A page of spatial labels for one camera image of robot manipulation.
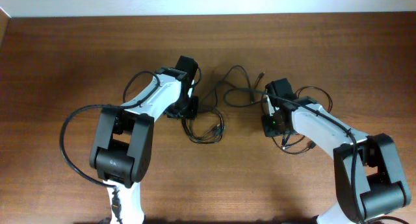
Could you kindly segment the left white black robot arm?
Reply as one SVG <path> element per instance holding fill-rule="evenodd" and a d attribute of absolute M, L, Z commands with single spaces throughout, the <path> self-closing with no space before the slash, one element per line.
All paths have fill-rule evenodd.
<path fill-rule="evenodd" d="M 104 108 L 99 116 L 90 166 L 106 185 L 111 216 L 102 223 L 143 223 L 140 182 L 151 160 L 154 124 L 160 116 L 181 119 L 196 116 L 194 96 L 198 63 L 181 56 L 173 68 L 162 67 L 136 97 L 121 110 Z"/>

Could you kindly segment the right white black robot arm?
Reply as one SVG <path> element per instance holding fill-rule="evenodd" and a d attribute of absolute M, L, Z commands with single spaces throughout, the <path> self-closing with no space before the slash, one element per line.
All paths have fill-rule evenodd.
<path fill-rule="evenodd" d="M 310 97 L 296 95 L 287 79 L 265 86 L 265 136 L 309 138 L 334 163 L 336 203 L 312 223 L 370 223 L 411 203 L 411 191 L 392 137 L 358 131 Z"/>

